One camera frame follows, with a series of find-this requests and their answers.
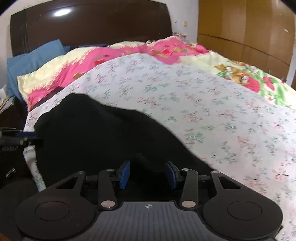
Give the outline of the black pants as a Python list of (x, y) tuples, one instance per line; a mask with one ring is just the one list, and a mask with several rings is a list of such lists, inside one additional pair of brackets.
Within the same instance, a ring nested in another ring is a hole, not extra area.
[(211, 167), (192, 154), (167, 128), (136, 110), (115, 108), (84, 94), (70, 94), (35, 124), (37, 167), (50, 186), (84, 171), (95, 175), (130, 162), (128, 188), (163, 191), (165, 163), (201, 175)]

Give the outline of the blue pillow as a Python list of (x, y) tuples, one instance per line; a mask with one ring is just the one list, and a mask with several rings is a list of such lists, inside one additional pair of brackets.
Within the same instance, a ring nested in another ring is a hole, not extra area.
[(27, 54), (21, 54), (7, 59), (7, 93), (9, 97), (22, 100), (18, 89), (17, 77), (36, 71), (48, 61), (65, 55), (70, 51), (70, 46), (63, 46), (61, 41), (54, 40)]

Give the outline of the white floral bed sheet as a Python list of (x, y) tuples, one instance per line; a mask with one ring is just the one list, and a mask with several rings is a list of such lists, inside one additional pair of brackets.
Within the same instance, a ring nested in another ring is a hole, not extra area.
[(295, 91), (287, 104), (190, 63), (167, 65), (147, 54), (99, 64), (30, 111), (25, 130), (70, 93), (138, 110), (170, 129), (210, 166), (276, 202), (283, 211), (279, 240), (295, 240)]

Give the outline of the dark wooden headboard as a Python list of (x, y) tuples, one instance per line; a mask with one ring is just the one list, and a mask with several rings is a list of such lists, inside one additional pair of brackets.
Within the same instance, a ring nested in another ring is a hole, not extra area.
[(59, 39), (72, 48), (165, 39), (173, 33), (166, 4), (157, 1), (48, 1), (11, 15), (14, 56)]

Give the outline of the brown wooden wardrobe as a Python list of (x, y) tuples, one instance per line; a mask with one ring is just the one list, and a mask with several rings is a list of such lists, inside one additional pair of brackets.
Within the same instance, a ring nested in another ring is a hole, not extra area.
[(295, 14), (282, 1), (199, 1), (197, 41), (295, 86)]

